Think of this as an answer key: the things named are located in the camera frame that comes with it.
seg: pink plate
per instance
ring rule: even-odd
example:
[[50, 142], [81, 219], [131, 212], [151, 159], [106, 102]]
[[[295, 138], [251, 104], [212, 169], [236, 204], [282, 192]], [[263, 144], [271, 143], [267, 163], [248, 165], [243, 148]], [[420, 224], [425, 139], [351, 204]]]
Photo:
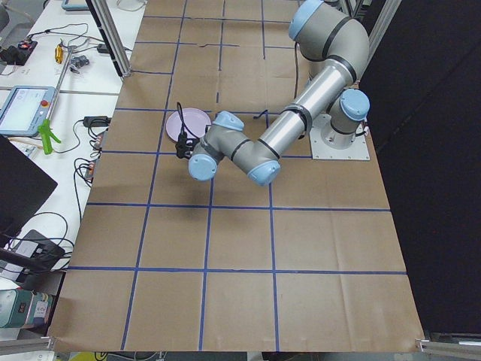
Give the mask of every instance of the pink plate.
[[[210, 125], [209, 116], [205, 112], [196, 108], [183, 109], [183, 119], [184, 122], [186, 122], [187, 128], [194, 133], [192, 134], [186, 129], [189, 138], [202, 137], [205, 134], [205, 126]], [[167, 119], [167, 125], [165, 127], [168, 136], [171, 137], [173, 141], [177, 141], [179, 137], [181, 124], [180, 116], [177, 111]]]

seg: gray robotic arm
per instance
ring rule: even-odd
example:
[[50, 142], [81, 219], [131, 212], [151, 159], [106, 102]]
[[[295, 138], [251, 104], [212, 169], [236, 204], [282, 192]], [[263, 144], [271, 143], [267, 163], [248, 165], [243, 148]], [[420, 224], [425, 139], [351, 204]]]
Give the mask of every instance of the gray robotic arm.
[[310, 61], [311, 82], [257, 141], [242, 133], [244, 124], [235, 115], [220, 112], [189, 160], [195, 179], [212, 179], [227, 156], [258, 185], [267, 185], [280, 171], [280, 155], [310, 131], [313, 119], [331, 103], [340, 113], [337, 123], [346, 129], [364, 119], [365, 99], [358, 94], [339, 96], [365, 70], [369, 40], [364, 27], [321, 0], [306, 0], [291, 22], [289, 37]]

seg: green clip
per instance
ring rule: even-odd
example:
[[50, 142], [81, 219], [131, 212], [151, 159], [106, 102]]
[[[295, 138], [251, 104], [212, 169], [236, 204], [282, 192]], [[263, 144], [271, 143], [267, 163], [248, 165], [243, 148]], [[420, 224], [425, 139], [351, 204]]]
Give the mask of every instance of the green clip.
[[38, 126], [38, 132], [42, 137], [42, 144], [44, 145], [45, 154], [51, 154], [53, 152], [52, 141], [50, 138], [57, 143], [62, 143], [62, 141], [60, 141], [60, 139], [58, 139], [55, 134], [52, 133], [52, 130], [50, 129], [50, 121], [48, 119], [44, 120], [44, 122]]

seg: blue joint cap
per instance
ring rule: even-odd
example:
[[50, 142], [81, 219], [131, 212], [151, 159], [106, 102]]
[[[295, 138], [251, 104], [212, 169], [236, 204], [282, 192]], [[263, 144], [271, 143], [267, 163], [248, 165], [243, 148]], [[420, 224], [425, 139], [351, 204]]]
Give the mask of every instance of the blue joint cap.
[[289, 25], [289, 37], [295, 41], [298, 37], [299, 32], [301, 32], [304, 25], [311, 16], [316, 12], [317, 8], [322, 5], [324, 0], [306, 0], [301, 7], [297, 10], [294, 18]]
[[208, 181], [217, 173], [217, 163], [207, 154], [195, 154], [189, 159], [189, 173], [197, 181]]
[[279, 174], [279, 171], [279, 162], [276, 160], [269, 160], [252, 169], [247, 174], [247, 177], [255, 181], [259, 186], [267, 186]]
[[221, 111], [213, 123], [216, 126], [223, 126], [224, 128], [238, 130], [239, 132], [244, 130], [244, 123], [242, 123], [242, 120], [228, 111]]
[[348, 89], [340, 95], [340, 108], [348, 118], [356, 122], [366, 119], [370, 106], [368, 96], [361, 90]]

